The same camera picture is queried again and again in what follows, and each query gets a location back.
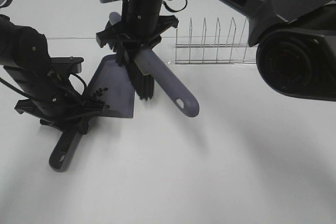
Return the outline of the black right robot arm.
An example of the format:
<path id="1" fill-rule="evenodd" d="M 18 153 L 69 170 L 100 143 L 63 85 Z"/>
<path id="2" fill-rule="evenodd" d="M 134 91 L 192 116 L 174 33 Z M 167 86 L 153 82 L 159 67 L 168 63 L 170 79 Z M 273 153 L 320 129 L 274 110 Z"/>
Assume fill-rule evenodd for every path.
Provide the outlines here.
<path id="1" fill-rule="evenodd" d="M 118 0 L 101 0 L 113 2 Z M 96 34 L 126 67 L 141 99 L 153 95 L 157 82 L 185 106 L 196 98 L 153 52 L 160 35 L 177 24 L 160 16 L 166 0 L 120 0 L 121 20 Z M 256 46 L 263 80 L 280 94 L 301 99 L 335 100 L 335 0 L 219 0 L 249 22 L 248 45 Z"/>

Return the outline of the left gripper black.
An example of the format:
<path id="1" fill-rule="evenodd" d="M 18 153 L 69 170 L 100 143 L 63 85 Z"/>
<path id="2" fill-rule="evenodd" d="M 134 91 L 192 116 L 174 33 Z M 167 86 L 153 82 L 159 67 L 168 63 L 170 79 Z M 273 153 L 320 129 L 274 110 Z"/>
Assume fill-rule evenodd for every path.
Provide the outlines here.
<path id="1" fill-rule="evenodd" d="M 37 117 L 43 125 L 66 126 L 84 115 L 102 110 L 102 103 L 74 89 L 69 76 L 77 74 L 64 75 L 53 67 L 41 76 L 9 66 L 5 67 L 5 71 L 28 96 L 27 99 L 18 100 L 15 111 Z"/>

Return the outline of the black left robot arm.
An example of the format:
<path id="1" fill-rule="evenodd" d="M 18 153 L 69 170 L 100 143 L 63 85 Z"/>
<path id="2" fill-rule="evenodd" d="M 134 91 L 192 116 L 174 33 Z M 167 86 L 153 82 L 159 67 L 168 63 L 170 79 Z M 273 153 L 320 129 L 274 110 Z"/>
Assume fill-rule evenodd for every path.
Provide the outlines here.
<path id="1" fill-rule="evenodd" d="M 69 77 L 81 73 L 81 57 L 51 57 L 45 35 L 18 26 L 1 16 L 1 66 L 18 84 L 25 99 L 15 110 L 40 119 L 61 131 L 75 128 L 87 134 L 89 120 L 104 109 L 104 102 L 80 94 Z"/>

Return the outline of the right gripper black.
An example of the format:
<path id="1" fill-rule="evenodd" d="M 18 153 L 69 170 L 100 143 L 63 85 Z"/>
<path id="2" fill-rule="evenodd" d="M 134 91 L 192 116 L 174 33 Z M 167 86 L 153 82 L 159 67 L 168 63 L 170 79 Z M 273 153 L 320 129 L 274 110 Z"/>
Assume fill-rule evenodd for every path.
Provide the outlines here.
<path id="1" fill-rule="evenodd" d="M 118 13 L 111 13 L 110 27 L 96 33 L 102 48 L 109 42 L 146 42 L 171 27 L 177 28 L 179 21 L 174 15 L 161 16 L 163 0 L 122 1 L 121 20 L 113 23 Z"/>

